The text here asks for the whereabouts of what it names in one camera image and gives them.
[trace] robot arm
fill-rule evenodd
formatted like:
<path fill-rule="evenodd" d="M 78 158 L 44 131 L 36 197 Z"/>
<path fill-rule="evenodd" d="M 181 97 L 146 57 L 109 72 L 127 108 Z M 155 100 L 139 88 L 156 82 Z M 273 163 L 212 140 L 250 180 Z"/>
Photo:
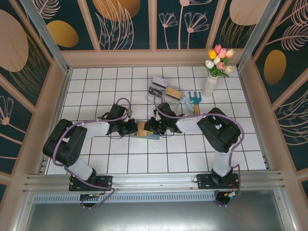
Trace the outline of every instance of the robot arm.
<path fill-rule="evenodd" d="M 232 172 L 229 150 L 238 141 L 241 134 L 238 126 L 232 121 L 223 118 L 226 116 L 218 108 L 213 108 L 210 111 L 211 114 L 217 116 L 201 114 L 180 117 L 176 117 L 176 114 L 170 109 L 168 103 L 160 104 L 158 109 L 162 113 L 154 110 L 155 117 L 152 117 L 146 122 L 144 129 L 159 135 L 165 134 L 166 130 L 175 133 L 201 131 L 215 149 L 215 164 L 212 170 L 212 180 L 218 186 L 226 182 Z M 66 166 L 82 180 L 94 184 L 96 182 L 95 170 L 89 167 L 79 156 L 83 142 L 85 139 L 108 135 L 115 131 L 119 132 L 120 135 L 137 131 L 137 124 L 134 119 L 129 119 L 129 116 L 122 120 L 108 122 L 112 119 L 120 118 L 125 113 L 125 110 L 127 109 L 114 104 L 111 111 L 106 113 L 107 117 L 105 121 L 94 120 L 85 122 L 80 126 L 75 126 L 65 136 L 69 140 L 61 141 L 55 155 L 55 160 Z M 60 137 L 72 124 L 71 121 L 66 119 L 58 122 L 43 147 L 43 153 L 45 155 L 52 158 L 55 146 L 59 142 Z"/>
<path fill-rule="evenodd" d="M 82 180 L 94 184 L 96 182 L 96 171 L 88 166 L 80 157 L 83 142 L 92 137 L 109 135 L 113 132 L 118 132 L 121 136 L 124 136 L 137 131 L 138 126 L 134 119 L 130 119 L 130 112 L 127 113 L 128 116 L 126 118 L 115 121 L 123 116 L 125 111 L 127 111 L 125 107 L 114 104 L 110 112 L 100 117 L 101 119 L 106 116 L 105 121 L 97 119 L 73 127 L 65 135 L 65 140 L 61 141 L 57 149 L 55 155 L 56 162 L 64 165 Z M 44 144 L 43 153 L 45 155 L 51 159 L 53 158 L 53 153 L 59 139 L 72 124 L 71 121 L 66 119 L 61 119 L 58 122 Z"/>
<path fill-rule="evenodd" d="M 227 116 L 218 108 L 213 108 L 207 114 L 182 116 L 175 119 L 175 113 L 170 110 L 168 103 L 162 103 L 154 110 L 154 117 L 145 124 L 145 130 L 155 134 L 164 134 L 166 129 L 171 132 L 182 133 L 201 131 L 210 145 L 215 149 L 215 163 L 212 169 L 212 180 L 221 186 L 229 180 L 231 174 L 230 148 L 238 141 L 241 134 L 239 127 L 227 119 Z"/>

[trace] flower stem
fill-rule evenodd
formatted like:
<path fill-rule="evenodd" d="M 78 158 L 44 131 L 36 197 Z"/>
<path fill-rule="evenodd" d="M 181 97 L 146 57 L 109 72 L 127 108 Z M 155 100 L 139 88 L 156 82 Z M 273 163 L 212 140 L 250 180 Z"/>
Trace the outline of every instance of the flower stem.
<path fill-rule="evenodd" d="M 22 133 L 26 133 L 25 131 L 22 131 L 21 129 L 19 129 L 19 128 L 17 128 L 17 127 L 15 127 L 14 125 L 12 125 L 12 124 L 9 124 L 12 128 L 14 128 L 14 129 L 16 129 L 16 130 L 18 130 L 18 131 L 21 131 Z"/>
<path fill-rule="evenodd" d="M 2 136 L 3 138 L 6 138 L 7 140 L 10 140 L 10 141 L 13 141 L 13 142 L 15 142 L 15 143 L 17 143 L 17 144 L 22 145 L 22 142 L 17 141 L 17 140 L 15 140 L 15 139 L 11 138 L 11 137 L 8 137 L 8 136 L 3 135 L 3 134 L 1 134 L 1 133 L 0 133 L 0 136 Z"/>
<path fill-rule="evenodd" d="M 189 36 L 190 36 L 191 34 L 190 33 L 188 33 L 188 39 L 187 39 L 187 49 L 189 49 Z"/>
<path fill-rule="evenodd" d="M 168 42 L 167 42 L 167 36 L 166 36 L 166 28 L 165 27 L 164 27 L 164 33 L 165 33 L 166 46 L 167 46 L 167 49 L 169 49 Z"/>
<path fill-rule="evenodd" d="M 180 22 L 179 22 L 179 49 L 181 49 L 181 25 L 182 25 L 183 6 L 181 7 Z"/>

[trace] yellow tulip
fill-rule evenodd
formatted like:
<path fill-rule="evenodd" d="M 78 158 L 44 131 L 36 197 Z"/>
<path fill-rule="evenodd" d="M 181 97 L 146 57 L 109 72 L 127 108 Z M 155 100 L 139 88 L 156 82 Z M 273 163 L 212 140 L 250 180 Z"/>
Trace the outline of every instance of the yellow tulip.
<path fill-rule="evenodd" d="M 209 50 L 208 56 L 210 57 L 210 59 L 215 59 L 216 58 L 215 50 Z"/>
<path fill-rule="evenodd" d="M 231 58 L 233 56 L 233 54 L 234 54 L 234 50 L 233 49 L 228 50 L 227 54 L 226 54 L 227 59 Z"/>

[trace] tulip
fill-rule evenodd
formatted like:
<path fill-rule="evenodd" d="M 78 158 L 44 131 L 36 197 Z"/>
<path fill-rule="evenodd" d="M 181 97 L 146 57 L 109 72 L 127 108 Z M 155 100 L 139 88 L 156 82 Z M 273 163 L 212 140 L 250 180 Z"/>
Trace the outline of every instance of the tulip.
<path fill-rule="evenodd" d="M 212 69 L 213 66 L 214 66 L 214 63 L 213 63 L 213 61 L 206 60 L 205 65 L 206 65 L 206 67 L 207 67 L 208 69 Z"/>
<path fill-rule="evenodd" d="M 228 50 L 227 53 L 226 53 L 227 59 L 231 58 L 233 56 L 233 54 L 234 54 L 234 50 L 233 49 Z"/>
<path fill-rule="evenodd" d="M 226 73 L 231 73 L 233 71 L 233 67 L 232 66 L 226 66 L 225 67 L 225 72 Z"/>
<path fill-rule="evenodd" d="M 219 44 L 219 45 L 216 45 L 215 46 L 215 52 L 216 52 L 216 54 L 218 54 L 219 52 L 220 52 L 220 50 L 221 50 L 221 45 Z"/>
<path fill-rule="evenodd" d="M 210 57 L 210 59 L 215 59 L 216 52 L 214 50 L 209 50 L 208 56 Z"/>
<path fill-rule="evenodd" d="M 220 62 L 220 56 L 217 55 L 216 58 L 213 60 L 214 64 L 217 65 Z"/>
<path fill-rule="evenodd" d="M 218 53 L 218 55 L 219 55 L 222 59 L 224 59 L 224 58 L 226 57 L 226 53 L 227 53 L 226 48 L 223 48 L 223 49 L 220 50 L 220 52 Z"/>
<path fill-rule="evenodd" d="M 219 62 L 216 67 L 218 70 L 222 70 L 225 67 L 225 64 L 223 62 Z"/>

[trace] yellow oval shape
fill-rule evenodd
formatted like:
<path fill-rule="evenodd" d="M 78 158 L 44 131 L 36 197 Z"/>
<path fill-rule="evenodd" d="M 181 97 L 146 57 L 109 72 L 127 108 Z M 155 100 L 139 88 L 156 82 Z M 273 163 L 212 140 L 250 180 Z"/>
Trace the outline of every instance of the yellow oval shape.
<path fill-rule="evenodd" d="M 28 60 L 27 34 L 20 23 L 9 13 L 0 10 L 0 66 L 17 72 Z"/>
<path fill-rule="evenodd" d="M 230 18 L 237 25 L 257 24 L 269 0 L 232 0 Z"/>
<path fill-rule="evenodd" d="M 124 9 L 126 9 L 130 17 L 134 17 L 140 9 L 140 0 L 93 0 L 95 8 L 105 18 L 111 21 L 124 21 L 125 17 L 121 13 L 118 2 Z"/>
<path fill-rule="evenodd" d="M 283 77 L 286 65 L 287 59 L 282 51 L 271 51 L 266 57 L 264 64 L 265 80 L 271 85 L 278 83 Z"/>
<path fill-rule="evenodd" d="M 55 20 L 48 23 L 47 27 L 58 45 L 74 47 L 78 44 L 78 34 L 70 24 Z"/>

